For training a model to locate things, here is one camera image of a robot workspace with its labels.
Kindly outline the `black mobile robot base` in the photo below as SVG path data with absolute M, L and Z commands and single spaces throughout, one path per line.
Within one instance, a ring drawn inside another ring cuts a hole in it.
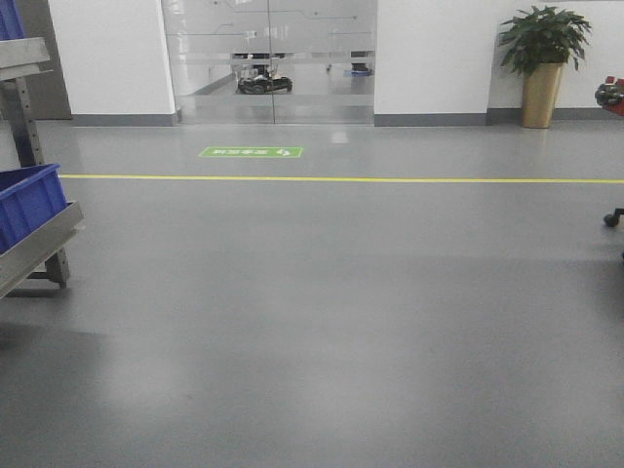
M 237 83 L 237 92 L 245 95 L 265 95 L 279 91 L 290 93 L 292 90 L 293 80 L 276 70 L 266 70 L 260 74 L 258 69 L 253 69 L 253 75 L 242 76 Z

